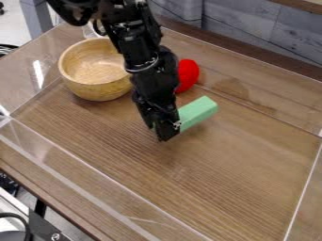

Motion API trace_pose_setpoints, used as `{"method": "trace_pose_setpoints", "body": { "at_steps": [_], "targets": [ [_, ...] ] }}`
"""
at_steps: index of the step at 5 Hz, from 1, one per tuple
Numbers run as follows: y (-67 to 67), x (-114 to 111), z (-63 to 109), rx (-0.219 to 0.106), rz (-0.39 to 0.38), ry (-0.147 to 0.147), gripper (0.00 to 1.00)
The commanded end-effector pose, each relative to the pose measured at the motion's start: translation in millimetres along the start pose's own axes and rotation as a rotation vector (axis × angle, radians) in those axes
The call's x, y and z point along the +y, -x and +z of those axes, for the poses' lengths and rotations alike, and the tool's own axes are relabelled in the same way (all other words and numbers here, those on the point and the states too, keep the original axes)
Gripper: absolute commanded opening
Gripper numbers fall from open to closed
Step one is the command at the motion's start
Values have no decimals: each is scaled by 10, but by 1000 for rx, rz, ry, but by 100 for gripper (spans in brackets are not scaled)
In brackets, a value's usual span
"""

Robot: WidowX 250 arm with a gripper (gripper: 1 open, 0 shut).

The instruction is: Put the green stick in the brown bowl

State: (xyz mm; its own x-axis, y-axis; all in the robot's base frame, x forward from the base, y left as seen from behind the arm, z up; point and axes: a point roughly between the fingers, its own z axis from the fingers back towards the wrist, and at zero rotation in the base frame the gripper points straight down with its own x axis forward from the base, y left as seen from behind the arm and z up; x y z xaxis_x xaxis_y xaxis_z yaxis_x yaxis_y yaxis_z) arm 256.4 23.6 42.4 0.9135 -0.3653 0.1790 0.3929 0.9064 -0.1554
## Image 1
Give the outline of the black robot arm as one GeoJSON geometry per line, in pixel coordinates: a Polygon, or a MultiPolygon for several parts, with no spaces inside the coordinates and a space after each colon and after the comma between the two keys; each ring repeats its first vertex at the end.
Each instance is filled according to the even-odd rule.
{"type": "Polygon", "coordinates": [[[132,100],[157,139],[180,133],[175,90],[179,60],[161,45],[161,26],[147,0],[45,0],[60,18],[73,26],[92,24],[109,38],[131,73],[132,100]]]}

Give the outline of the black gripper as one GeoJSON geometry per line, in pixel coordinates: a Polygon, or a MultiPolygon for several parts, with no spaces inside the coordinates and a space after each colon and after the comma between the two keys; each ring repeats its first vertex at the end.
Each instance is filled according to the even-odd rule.
{"type": "Polygon", "coordinates": [[[175,57],[155,57],[140,64],[125,62],[132,74],[132,101],[145,126],[155,129],[159,141],[180,133],[180,117],[175,90],[179,86],[179,61],[175,57]]]}

